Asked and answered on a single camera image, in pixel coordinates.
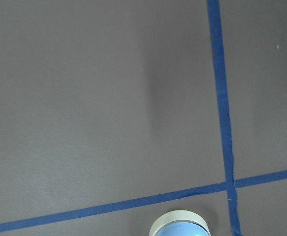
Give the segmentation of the blue cream call bell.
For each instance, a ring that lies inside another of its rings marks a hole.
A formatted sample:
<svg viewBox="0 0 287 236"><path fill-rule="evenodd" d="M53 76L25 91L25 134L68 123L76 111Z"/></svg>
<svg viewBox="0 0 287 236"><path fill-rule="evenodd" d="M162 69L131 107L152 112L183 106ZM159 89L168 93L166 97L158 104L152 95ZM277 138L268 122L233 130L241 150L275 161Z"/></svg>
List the blue cream call bell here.
<svg viewBox="0 0 287 236"><path fill-rule="evenodd" d="M174 210L160 216L151 226L149 236L210 236L206 221L188 210Z"/></svg>

